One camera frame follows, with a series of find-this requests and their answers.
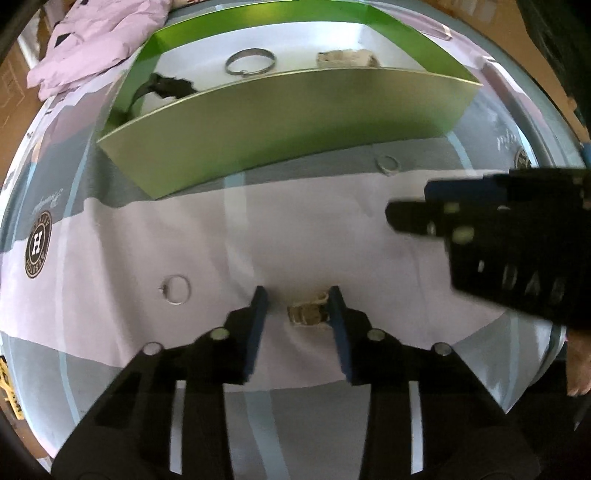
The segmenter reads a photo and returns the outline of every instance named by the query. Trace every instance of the small ring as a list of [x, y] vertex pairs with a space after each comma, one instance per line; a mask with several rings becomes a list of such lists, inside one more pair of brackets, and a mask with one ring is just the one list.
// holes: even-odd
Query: small ring
[[396, 175], [397, 173], [400, 172], [400, 162], [398, 160], [396, 160], [393, 156], [391, 155], [385, 155], [384, 158], [388, 158], [390, 160], [392, 160], [394, 162], [394, 164], [396, 165], [396, 168], [386, 168], [382, 165], [382, 163], [379, 160], [379, 157], [376, 157], [375, 159], [375, 164], [378, 168], [378, 170], [380, 172], [382, 172], [384, 175], [391, 177], [393, 175]]
[[[241, 71], [237, 72], [236, 70], [230, 69], [230, 65], [232, 63], [234, 63], [237, 60], [243, 59], [245, 57], [266, 57], [269, 60], [271, 60], [271, 64], [263, 69], [256, 70], [254, 72], [247, 72], [246, 70], [241, 70]], [[247, 48], [246, 50], [241, 50], [241, 51], [235, 53], [234, 55], [232, 55], [230, 58], [228, 58], [226, 60], [225, 67], [226, 67], [226, 73], [229, 73], [230, 75], [249, 77], [251, 75], [259, 75], [261, 73], [269, 72], [270, 70], [272, 70], [275, 67], [276, 63], [277, 63], [277, 58], [275, 57], [273, 52], [271, 52], [265, 48]]]
[[[172, 301], [170, 299], [170, 297], [168, 296], [169, 294], [169, 284], [170, 281], [173, 278], [182, 278], [185, 283], [187, 284], [187, 297], [181, 301]], [[189, 282], [189, 279], [187, 277], [185, 277], [184, 275], [169, 275], [168, 277], [166, 277], [162, 283], [159, 286], [159, 291], [162, 294], [162, 296], [164, 297], [164, 299], [170, 303], [171, 305], [182, 305], [183, 303], [186, 303], [187, 300], [191, 297], [191, 282]]]

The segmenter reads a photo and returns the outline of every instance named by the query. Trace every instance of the crumpled fabric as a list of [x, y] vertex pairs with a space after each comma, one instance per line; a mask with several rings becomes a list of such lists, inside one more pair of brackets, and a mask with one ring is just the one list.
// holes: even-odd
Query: crumpled fabric
[[79, 87], [135, 52], [161, 28], [172, 0], [78, 0], [51, 34], [47, 55], [27, 76], [39, 98]]

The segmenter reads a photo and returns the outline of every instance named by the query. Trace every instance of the open green box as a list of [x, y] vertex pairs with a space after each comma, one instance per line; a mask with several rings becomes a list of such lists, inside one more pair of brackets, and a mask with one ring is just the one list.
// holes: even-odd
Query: open green box
[[[270, 73], [182, 98], [126, 121], [164, 52], [259, 25], [364, 24], [426, 70], [309, 69]], [[212, 12], [148, 40], [111, 106], [99, 146], [153, 198], [248, 168], [322, 151], [448, 133], [481, 87], [418, 31], [365, 4], [283, 0]]]

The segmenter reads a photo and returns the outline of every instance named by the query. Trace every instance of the beige cloth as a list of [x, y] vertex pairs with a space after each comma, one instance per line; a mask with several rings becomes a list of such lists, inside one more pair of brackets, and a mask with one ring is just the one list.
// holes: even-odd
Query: beige cloth
[[321, 51], [316, 56], [316, 64], [319, 68], [379, 67], [379, 61], [374, 52], [366, 48]]

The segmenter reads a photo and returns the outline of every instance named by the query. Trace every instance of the circular logo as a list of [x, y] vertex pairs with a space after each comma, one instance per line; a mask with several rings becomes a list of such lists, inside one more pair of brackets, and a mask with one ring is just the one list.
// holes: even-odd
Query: circular logo
[[43, 268], [51, 237], [51, 214], [41, 212], [29, 235], [25, 251], [25, 271], [29, 278], [35, 278]]

